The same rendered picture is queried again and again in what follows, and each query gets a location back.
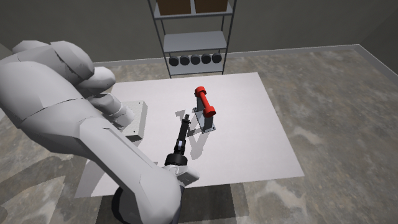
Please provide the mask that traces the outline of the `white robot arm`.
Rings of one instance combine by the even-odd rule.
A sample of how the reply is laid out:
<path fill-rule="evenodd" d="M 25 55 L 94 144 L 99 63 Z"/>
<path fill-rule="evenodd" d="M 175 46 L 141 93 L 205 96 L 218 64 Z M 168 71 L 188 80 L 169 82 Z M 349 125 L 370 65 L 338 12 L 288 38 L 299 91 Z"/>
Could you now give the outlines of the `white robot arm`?
<path fill-rule="evenodd" d="M 119 185 L 111 210 L 121 223 L 178 224 L 185 187 L 200 173 L 157 166 L 119 131 L 134 112 L 104 92 L 115 83 L 75 44 L 23 40 L 0 60 L 0 108 L 48 151 L 96 162 Z"/>

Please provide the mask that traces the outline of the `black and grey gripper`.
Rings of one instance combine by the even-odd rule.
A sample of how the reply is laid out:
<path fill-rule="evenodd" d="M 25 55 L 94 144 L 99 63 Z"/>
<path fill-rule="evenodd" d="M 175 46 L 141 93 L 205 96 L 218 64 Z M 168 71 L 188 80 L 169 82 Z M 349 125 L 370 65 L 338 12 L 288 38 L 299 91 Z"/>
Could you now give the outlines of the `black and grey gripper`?
<path fill-rule="evenodd" d="M 176 166 L 186 166 L 188 159 L 183 156 L 185 152 L 185 144 L 186 144 L 186 137 L 188 133 L 188 125 L 190 122 L 190 118 L 192 115 L 192 110 L 186 108 L 185 114 L 182 119 L 182 124 L 180 127 L 180 132 L 178 135 L 178 139 L 176 145 L 174 147 L 174 153 L 168 154 L 165 160 L 166 165 L 176 165 Z M 182 153 L 182 154 L 181 154 Z"/>

